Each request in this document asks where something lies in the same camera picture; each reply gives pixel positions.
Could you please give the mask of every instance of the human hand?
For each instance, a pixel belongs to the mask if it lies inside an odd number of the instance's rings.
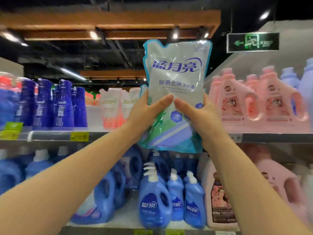
[[[153,124],[158,114],[167,108],[173,100],[173,95],[168,94],[161,98],[158,102],[148,106],[148,91],[141,96],[131,109],[131,113],[129,114],[126,122],[126,124],[131,127],[131,133],[136,134],[137,141]]]
[[[201,109],[197,109],[179,98],[176,98],[174,103],[178,110],[191,119],[193,127],[202,138],[202,145],[206,151],[208,151],[208,145],[215,139],[228,137],[216,106],[209,100],[207,94],[203,94],[203,108]]]

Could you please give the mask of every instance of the emergency exit sign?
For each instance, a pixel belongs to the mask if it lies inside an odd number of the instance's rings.
[[[227,34],[227,53],[279,50],[279,33]]]

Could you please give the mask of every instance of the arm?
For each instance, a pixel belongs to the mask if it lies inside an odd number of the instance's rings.
[[[147,93],[122,127],[4,193],[0,197],[0,234],[58,234],[99,181],[173,101],[167,95],[148,106]]]
[[[180,99],[175,99],[174,103],[191,119],[202,137],[203,147],[220,176],[242,234],[311,234],[253,162],[229,138],[206,94],[202,109]]]

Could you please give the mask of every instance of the green arrow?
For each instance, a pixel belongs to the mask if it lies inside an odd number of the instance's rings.
[[[234,44],[236,44],[237,46],[244,44],[244,42],[240,42],[239,40],[237,40]]]

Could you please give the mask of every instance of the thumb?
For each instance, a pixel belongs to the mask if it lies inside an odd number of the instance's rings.
[[[196,112],[196,108],[183,101],[182,99],[176,98],[174,104],[178,110],[187,115],[191,120]]]
[[[172,94],[168,94],[161,99],[159,99],[156,103],[150,105],[149,107],[152,109],[155,117],[166,107],[168,107],[173,102],[174,96]]]

